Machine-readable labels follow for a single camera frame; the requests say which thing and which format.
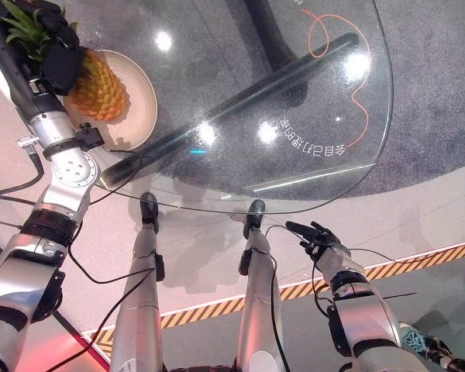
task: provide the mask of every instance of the chinese characters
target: chinese characters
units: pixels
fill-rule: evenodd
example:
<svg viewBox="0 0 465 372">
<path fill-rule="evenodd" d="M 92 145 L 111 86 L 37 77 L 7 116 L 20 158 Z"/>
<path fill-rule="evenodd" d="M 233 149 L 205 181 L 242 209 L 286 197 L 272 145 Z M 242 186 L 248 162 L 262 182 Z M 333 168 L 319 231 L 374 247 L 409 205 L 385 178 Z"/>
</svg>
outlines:
<svg viewBox="0 0 465 372">
<path fill-rule="evenodd" d="M 337 154 L 341 156 L 346 150 L 345 145 L 322 146 L 305 141 L 296 134 L 289 122 L 289 119 L 286 119 L 286 116 L 277 122 L 277 127 L 284 132 L 284 135 L 295 149 L 300 150 L 307 155 L 313 157 L 331 157 L 332 155 Z"/>
</svg>

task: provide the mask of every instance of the black pipe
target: black pipe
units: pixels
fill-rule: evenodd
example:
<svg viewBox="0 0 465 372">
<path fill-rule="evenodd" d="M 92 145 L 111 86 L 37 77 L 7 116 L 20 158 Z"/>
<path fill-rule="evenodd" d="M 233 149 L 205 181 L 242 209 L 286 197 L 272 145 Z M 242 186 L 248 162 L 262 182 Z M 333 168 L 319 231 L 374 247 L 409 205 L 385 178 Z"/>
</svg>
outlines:
<svg viewBox="0 0 465 372">
<path fill-rule="evenodd" d="M 310 53 L 291 62 L 280 70 L 270 74 L 256 84 L 241 91 L 237 95 L 211 109 L 199 121 L 218 125 L 231 116 L 242 112 L 252 105 L 275 94 L 293 88 L 308 81 L 320 72 L 324 63 L 341 60 L 359 43 L 355 33 L 346 33 L 329 43 L 323 57 L 314 58 Z M 314 53 L 321 54 L 326 46 L 321 46 Z M 102 172 L 102 183 L 107 188 L 113 188 L 140 168 L 148 167 L 162 157 L 188 145 L 188 137 L 198 131 L 198 126 L 182 126 L 152 143 L 137 154 L 129 155 Z"/>
<path fill-rule="evenodd" d="M 272 71 L 277 71 L 296 61 L 298 57 L 284 41 L 268 0 L 245 0 L 245 5 Z M 291 107 L 302 105 L 307 95 L 308 82 L 290 88 L 283 94 Z"/>
</svg>

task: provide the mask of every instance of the pineapple leaves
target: pineapple leaves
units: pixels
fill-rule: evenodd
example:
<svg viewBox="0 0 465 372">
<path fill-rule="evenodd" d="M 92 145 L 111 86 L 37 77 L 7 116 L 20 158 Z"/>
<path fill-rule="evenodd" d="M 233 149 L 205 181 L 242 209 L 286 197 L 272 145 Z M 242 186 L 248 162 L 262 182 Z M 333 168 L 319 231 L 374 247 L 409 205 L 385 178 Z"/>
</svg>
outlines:
<svg viewBox="0 0 465 372">
<path fill-rule="evenodd" d="M 37 9 L 33 12 L 33 21 L 34 21 L 34 24 L 36 25 L 36 27 L 38 28 L 43 28 L 43 26 L 41 26 L 41 24 L 38 22 L 38 14 L 40 13 L 40 10 Z"/>
<path fill-rule="evenodd" d="M 16 4 L 9 0 L 2 0 L 3 5 L 7 10 L 17 19 L 26 29 L 33 29 L 35 27 L 34 21 L 21 10 Z"/>
<path fill-rule="evenodd" d="M 18 43 L 30 58 L 43 61 L 55 43 L 55 35 L 51 36 L 43 27 L 40 19 L 41 8 L 29 13 L 18 7 L 15 0 L 2 0 L 2 3 L 9 11 L 7 17 L 2 18 L 2 20 L 11 25 L 6 43 Z M 60 15 L 65 18 L 65 7 L 62 7 L 60 11 Z M 77 24 L 77 22 L 73 22 L 69 27 L 76 32 Z"/>
</svg>

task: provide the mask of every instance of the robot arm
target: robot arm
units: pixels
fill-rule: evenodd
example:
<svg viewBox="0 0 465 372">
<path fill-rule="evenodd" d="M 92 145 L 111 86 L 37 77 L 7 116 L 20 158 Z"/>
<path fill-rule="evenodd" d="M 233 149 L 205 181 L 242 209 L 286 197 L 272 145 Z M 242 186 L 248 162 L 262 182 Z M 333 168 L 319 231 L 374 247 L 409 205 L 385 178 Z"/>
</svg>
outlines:
<svg viewBox="0 0 465 372">
<path fill-rule="evenodd" d="M 85 151 L 103 142 L 89 125 L 74 131 L 55 95 L 61 91 L 61 81 L 52 84 L 45 78 L 45 70 L 40 70 L 45 64 L 40 67 L 5 42 L 2 17 L 6 15 L 0 2 L 0 89 L 52 162 L 49 186 L 0 256 L 0 370 L 14 371 L 29 324 L 43 320 L 60 305 L 64 273 L 59 269 L 99 176 L 97 164 Z M 54 47 L 56 53 L 59 48 L 67 52 L 76 48 L 64 41 Z"/>
<path fill-rule="evenodd" d="M 301 245 L 330 286 L 332 340 L 339 353 L 353 358 L 353 370 L 426 372 L 413 354 L 401 348 L 398 322 L 392 311 L 339 239 L 315 222 L 312 228 L 294 222 L 286 226 L 309 241 Z"/>
</svg>

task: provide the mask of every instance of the gray carpet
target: gray carpet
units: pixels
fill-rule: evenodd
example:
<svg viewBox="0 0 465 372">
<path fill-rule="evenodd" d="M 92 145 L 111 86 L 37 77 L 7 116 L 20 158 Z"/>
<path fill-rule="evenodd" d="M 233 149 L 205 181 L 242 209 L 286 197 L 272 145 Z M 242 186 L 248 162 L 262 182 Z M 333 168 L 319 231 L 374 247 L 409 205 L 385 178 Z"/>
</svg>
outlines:
<svg viewBox="0 0 465 372">
<path fill-rule="evenodd" d="M 270 2 L 289 47 L 307 53 L 310 17 L 296 2 Z M 270 72 L 265 53 L 243 2 L 102 0 L 69 2 L 67 17 L 80 23 L 87 47 L 118 50 L 147 72 L 157 92 L 159 116 L 150 141 L 179 126 L 193 126 L 209 109 Z M 281 133 L 271 145 L 257 138 L 258 124 L 288 117 L 305 141 L 336 145 L 356 138 L 363 113 L 349 100 L 355 85 L 342 77 L 343 62 L 331 64 L 310 82 L 305 103 L 288 108 L 282 96 L 267 99 L 217 128 L 218 140 L 197 157 L 189 149 L 169 158 L 162 174 L 197 186 L 248 194 L 243 188 L 293 174 L 368 164 L 381 143 L 388 108 L 384 44 L 372 2 L 305 1 L 318 14 L 337 12 L 357 24 L 374 51 L 370 79 L 358 94 L 368 107 L 366 136 L 342 156 L 314 157 L 295 149 Z M 366 195 L 427 181 L 465 165 L 465 0 L 377 1 L 394 68 L 394 115 L 390 135 L 375 169 L 351 195 Z M 352 31 L 327 21 L 331 39 Z M 155 46 L 166 31 L 168 52 Z M 364 52 L 360 42 L 359 51 Z M 343 118 L 334 124 L 335 115 Z M 265 198 L 317 199 L 342 194 L 367 170 L 325 177 L 284 190 L 256 193 Z"/>
<path fill-rule="evenodd" d="M 394 71 L 391 131 L 353 195 L 390 191 L 465 165 L 465 0 L 377 0 Z"/>
</svg>

